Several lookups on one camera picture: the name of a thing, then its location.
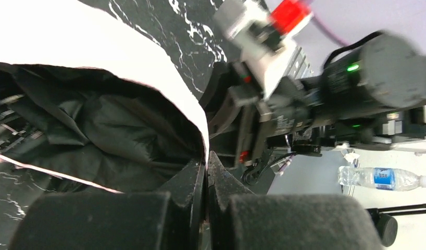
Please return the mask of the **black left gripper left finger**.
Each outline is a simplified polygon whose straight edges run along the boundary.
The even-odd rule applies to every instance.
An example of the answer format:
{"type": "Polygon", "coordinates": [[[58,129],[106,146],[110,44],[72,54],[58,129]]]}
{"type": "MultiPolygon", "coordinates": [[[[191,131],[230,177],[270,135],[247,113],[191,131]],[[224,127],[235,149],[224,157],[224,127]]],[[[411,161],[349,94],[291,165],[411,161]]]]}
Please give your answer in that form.
{"type": "Polygon", "coordinates": [[[198,249],[205,166],[189,162],[154,192],[69,193],[35,201],[10,249],[198,249]]]}

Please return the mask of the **black and pink folding umbrella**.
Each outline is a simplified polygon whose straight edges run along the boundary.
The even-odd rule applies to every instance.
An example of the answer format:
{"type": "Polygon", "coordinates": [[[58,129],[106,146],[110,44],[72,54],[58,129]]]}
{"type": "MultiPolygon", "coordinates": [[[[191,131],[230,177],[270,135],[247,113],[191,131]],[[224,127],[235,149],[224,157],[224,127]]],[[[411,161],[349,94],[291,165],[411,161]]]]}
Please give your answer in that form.
{"type": "Polygon", "coordinates": [[[0,1],[0,72],[35,129],[0,163],[127,193],[208,157],[204,111],[166,52],[81,1],[0,1]]]}

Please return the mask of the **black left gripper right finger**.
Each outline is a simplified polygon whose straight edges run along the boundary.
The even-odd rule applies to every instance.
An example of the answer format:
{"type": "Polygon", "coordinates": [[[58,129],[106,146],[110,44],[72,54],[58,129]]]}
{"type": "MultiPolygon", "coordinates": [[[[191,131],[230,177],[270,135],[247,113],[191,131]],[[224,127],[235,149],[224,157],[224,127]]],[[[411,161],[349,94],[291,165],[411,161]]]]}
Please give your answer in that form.
{"type": "Polygon", "coordinates": [[[208,217],[213,249],[381,249],[369,214],[333,194],[257,195],[210,152],[208,217]]]}

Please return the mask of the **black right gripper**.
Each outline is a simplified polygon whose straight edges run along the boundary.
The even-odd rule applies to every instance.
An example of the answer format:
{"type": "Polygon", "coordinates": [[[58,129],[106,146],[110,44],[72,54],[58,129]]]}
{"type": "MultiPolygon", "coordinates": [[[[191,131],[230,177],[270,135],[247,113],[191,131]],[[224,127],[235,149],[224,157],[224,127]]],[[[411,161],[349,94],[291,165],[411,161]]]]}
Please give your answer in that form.
{"type": "Polygon", "coordinates": [[[321,156],[320,141],[305,138],[315,118],[303,85],[286,76],[265,92],[247,63],[218,62],[199,101],[211,149],[226,168],[244,168],[245,180],[290,156],[321,156]]]}

